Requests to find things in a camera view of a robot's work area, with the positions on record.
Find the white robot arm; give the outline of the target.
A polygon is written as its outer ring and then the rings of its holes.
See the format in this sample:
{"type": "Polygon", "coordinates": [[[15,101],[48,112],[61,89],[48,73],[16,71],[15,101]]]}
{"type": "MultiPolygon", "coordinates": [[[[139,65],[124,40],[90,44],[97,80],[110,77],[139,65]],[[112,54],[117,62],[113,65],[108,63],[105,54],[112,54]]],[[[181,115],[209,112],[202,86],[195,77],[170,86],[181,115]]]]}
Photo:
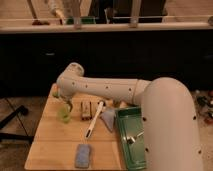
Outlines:
{"type": "Polygon", "coordinates": [[[65,101],[81,92],[140,106],[147,171],[204,171],[194,100],[180,81],[89,78],[73,62],[56,84],[65,101]]]}

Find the green tipped gripper finger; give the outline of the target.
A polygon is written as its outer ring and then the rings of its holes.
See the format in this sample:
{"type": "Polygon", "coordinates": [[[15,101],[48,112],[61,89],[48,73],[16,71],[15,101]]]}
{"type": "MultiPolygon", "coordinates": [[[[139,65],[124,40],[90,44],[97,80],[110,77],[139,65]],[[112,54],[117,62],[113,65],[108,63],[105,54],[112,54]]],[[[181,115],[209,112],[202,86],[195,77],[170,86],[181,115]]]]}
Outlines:
{"type": "Polygon", "coordinates": [[[71,101],[67,101],[66,104],[68,106],[68,111],[71,112],[73,109],[73,105],[72,105],[71,101]]]}

